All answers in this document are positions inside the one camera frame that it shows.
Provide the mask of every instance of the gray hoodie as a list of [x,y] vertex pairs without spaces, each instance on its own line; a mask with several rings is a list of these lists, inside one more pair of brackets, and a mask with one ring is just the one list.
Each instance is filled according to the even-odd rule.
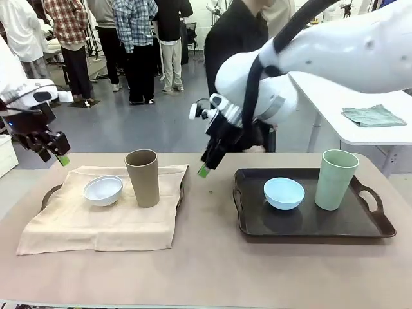
[[89,9],[102,28],[116,28],[113,17],[113,0],[88,0]]

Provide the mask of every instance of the white box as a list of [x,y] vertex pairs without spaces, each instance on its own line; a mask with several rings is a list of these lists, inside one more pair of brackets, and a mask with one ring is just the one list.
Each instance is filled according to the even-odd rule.
[[0,177],[19,164],[12,145],[12,138],[7,134],[0,135]]

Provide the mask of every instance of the white pants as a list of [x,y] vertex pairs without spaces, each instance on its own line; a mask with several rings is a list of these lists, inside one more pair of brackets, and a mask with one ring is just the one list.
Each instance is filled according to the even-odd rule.
[[180,87],[182,84],[182,66],[180,61],[182,60],[182,42],[179,41],[174,45],[160,44],[163,54],[163,67],[165,73],[165,86],[163,90],[172,90],[173,73],[174,84],[173,86]]

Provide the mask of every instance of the cloth napkin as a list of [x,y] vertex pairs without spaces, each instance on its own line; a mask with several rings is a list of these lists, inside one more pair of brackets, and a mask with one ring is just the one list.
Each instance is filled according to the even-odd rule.
[[406,126],[406,122],[388,111],[382,104],[371,108],[344,108],[342,114],[359,127]]
[[[23,230],[17,255],[171,248],[176,206],[187,167],[159,167],[160,201],[151,208],[137,205],[125,167],[84,166],[70,171],[47,207]],[[90,205],[83,197],[83,189],[94,178],[104,175],[122,179],[122,194],[113,205]]]

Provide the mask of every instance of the red plaid shirt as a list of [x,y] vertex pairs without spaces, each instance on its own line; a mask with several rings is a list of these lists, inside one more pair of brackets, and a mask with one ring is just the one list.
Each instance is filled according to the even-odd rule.
[[61,44],[86,41],[88,14],[80,0],[44,0],[44,9],[54,20],[54,36]]

